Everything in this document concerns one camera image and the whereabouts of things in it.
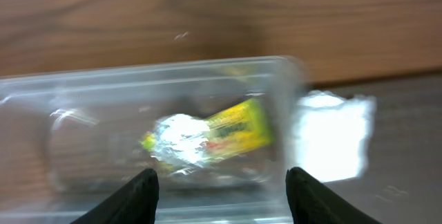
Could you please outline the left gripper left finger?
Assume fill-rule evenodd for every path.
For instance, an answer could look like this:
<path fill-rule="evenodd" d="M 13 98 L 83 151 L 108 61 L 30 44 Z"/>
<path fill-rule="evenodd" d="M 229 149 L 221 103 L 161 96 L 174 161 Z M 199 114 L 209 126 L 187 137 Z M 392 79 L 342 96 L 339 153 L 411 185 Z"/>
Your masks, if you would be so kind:
<path fill-rule="evenodd" d="M 160 186 L 154 169 L 145 169 L 72 224 L 154 224 Z"/>

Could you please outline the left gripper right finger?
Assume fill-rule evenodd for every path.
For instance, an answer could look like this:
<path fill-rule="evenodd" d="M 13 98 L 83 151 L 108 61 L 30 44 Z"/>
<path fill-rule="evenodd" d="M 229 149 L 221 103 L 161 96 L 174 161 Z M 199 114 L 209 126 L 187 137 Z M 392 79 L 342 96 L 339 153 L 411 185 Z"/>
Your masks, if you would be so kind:
<path fill-rule="evenodd" d="M 380 224 L 300 167 L 287 171 L 285 184 L 295 224 Z"/>

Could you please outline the white tissue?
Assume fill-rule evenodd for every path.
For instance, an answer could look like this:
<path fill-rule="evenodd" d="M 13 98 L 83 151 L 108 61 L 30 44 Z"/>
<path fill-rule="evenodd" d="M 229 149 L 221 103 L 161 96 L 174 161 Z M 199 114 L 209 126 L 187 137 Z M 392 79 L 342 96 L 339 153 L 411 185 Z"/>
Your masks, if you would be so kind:
<path fill-rule="evenodd" d="M 322 183 L 361 176 L 374 131 L 376 98 L 311 91 L 298 102 L 294 164 Z"/>

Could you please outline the yellow green snack wrapper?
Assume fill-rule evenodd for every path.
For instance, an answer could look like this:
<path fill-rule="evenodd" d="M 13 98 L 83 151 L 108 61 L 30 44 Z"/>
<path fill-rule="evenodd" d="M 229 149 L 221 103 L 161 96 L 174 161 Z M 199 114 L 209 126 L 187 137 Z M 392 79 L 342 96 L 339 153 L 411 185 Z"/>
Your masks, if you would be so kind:
<path fill-rule="evenodd" d="M 206 144 L 209 160 L 206 166 L 265 147 L 273 141 L 265 110 L 255 98 L 249 98 L 203 120 L 210 127 Z M 142 148 L 149 153 L 153 146 L 153 130 L 145 133 L 140 140 Z"/>

